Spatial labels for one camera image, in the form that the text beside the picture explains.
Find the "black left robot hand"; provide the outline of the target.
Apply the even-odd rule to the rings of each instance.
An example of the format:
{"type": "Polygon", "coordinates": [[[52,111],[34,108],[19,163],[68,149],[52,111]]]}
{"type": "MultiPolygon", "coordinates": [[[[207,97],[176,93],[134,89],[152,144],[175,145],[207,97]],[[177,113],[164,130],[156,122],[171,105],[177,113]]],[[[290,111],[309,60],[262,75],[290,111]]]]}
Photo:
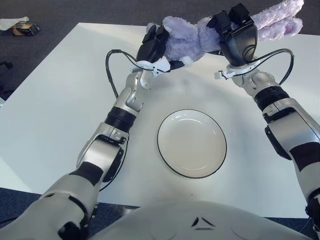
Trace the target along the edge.
{"type": "Polygon", "coordinates": [[[152,71],[156,76],[184,67],[182,61],[168,60],[165,57],[168,39],[169,32],[162,24],[159,27],[152,24],[142,40],[135,60],[137,66],[134,66],[132,71],[136,72],[138,69],[152,71]]]}

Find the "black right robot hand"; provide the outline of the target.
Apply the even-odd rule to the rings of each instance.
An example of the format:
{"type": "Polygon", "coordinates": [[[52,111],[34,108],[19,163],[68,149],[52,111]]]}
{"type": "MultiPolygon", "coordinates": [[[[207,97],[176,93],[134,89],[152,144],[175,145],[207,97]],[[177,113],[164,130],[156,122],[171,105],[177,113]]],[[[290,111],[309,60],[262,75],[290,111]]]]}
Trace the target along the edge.
{"type": "Polygon", "coordinates": [[[206,25],[219,35],[222,54],[234,67],[253,60],[258,43],[258,30],[249,11],[241,3],[215,14],[206,25]]]}

